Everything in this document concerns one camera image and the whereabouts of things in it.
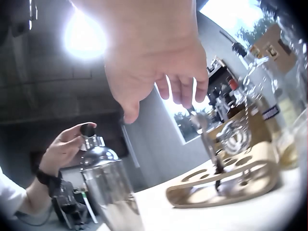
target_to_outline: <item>finger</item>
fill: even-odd
[[[82,136],[77,136],[74,139],[62,144],[63,148],[67,151],[69,150],[79,150],[84,143],[84,138]]]
[[[179,77],[176,75],[168,75],[171,92],[172,92],[172,99],[176,104],[181,104],[181,82]]]
[[[196,88],[196,95],[195,99],[196,102],[201,103],[204,101],[205,96],[208,92],[208,81],[197,81],[197,88]]]
[[[190,108],[193,100],[193,78],[180,77],[182,106]]]
[[[208,71],[205,68],[199,70],[195,74],[195,79],[197,81],[195,99],[198,103],[201,103],[204,101],[205,96],[207,95],[208,92],[208,85],[209,85]]]
[[[160,78],[157,79],[155,82],[156,82],[160,96],[163,99],[169,99],[169,85],[167,82],[166,75],[162,74]]]
[[[139,115],[139,102],[121,104],[121,106],[124,111],[124,123],[132,124],[135,122]]]
[[[93,126],[94,128],[96,128],[96,126],[97,126],[97,124],[93,123],[93,122],[86,122],[86,123],[75,125],[75,126],[69,128],[69,129],[66,129],[63,132],[61,132],[61,141],[62,142],[68,142],[68,141],[74,139],[75,137],[81,135],[80,127],[84,124],[89,124],[89,125]]]

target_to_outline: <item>black wristband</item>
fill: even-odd
[[[48,175],[40,169],[36,172],[36,178],[40,183],[48,187],[48,194],[50,197],[53,197],[54,191],[61,186],[61,178]]]

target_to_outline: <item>window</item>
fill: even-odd
[[[181,132],[181,134],[184,138],[184,142],[186,143],[186,142],[198,137],[199,134],[197,133],[197,131],[193,127],[192,123],[190,122],[190,116],[189,116],[188,111],[182,105],[178,105],[178,104],[175,104],[173,102],[169,79],[167,79],[167,81],[168,81],[168,84],[169,84],[170,97],[167,100],[163,100],[163,99],[162,100],[163,100],[170,116],[174,118],[174,120],[176,122],[176,126],[180,130],[180,132]],[[196,80],[194,79],[194,82],[193,82],[193,89],[194,90],[193,90],[192,105],[194,106],[194,108],[197,112],[199,112],[199,111],[208,112],[212,108],[212,106],[209,105],[208,97],[206,96],[205,100],[202,103],[197,103],[196,100],[195,100],[195,94],[196,94],[195,88],[196,88]]]
[[[200,10],[245,48],[250,48],[274,21],[255,0],[209,0]]]

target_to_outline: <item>white table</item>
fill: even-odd
[[[291,219],[300,203],[299,169],[281,171],[281,186],[243,202],[197,209],[175,209],[165,197],[176,177],[135,194],[145,231],[265,231]],[[109,231],[105,224],[97,231]]]

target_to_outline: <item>cocktail shaker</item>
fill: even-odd
[[[96,209],[111,231],[144,231],[141,216],[122,160],[105,147],[102,137],[85,124],[81,173]]]

